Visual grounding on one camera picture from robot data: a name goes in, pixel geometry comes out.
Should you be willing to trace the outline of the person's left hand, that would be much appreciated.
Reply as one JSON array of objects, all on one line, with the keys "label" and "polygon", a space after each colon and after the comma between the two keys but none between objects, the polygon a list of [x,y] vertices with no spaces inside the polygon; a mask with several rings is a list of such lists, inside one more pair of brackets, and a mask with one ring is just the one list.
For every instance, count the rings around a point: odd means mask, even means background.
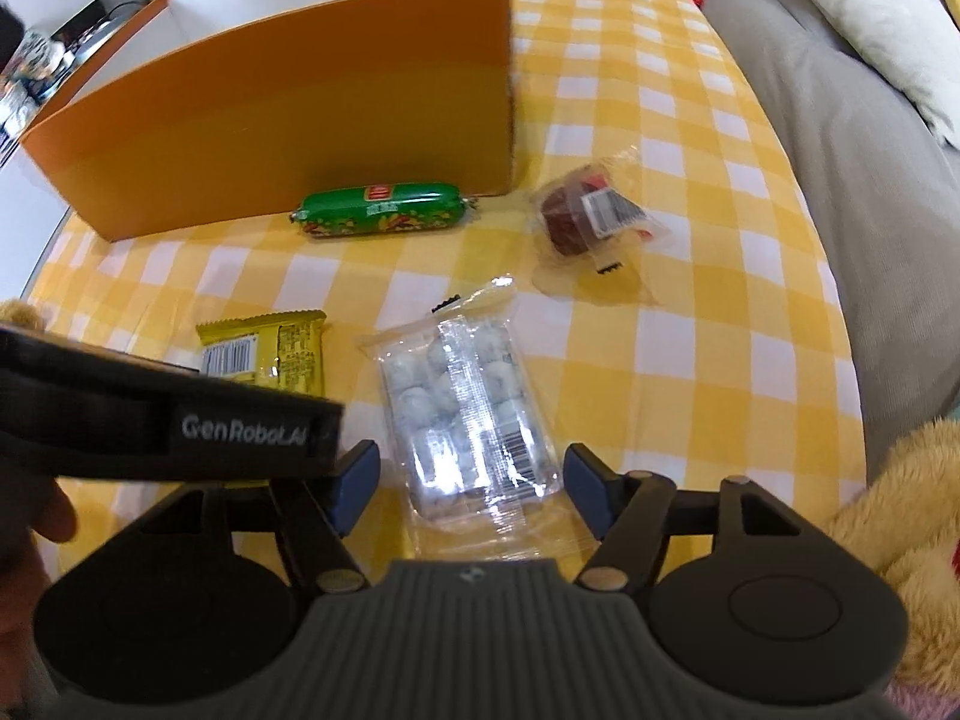
[{"label": "person's left hand", "polygon": [[23,702],[31,661],[32,615],[47,587],[36,538],[75,538],[76,512],[53,478],[2,461],[2,709]]}]

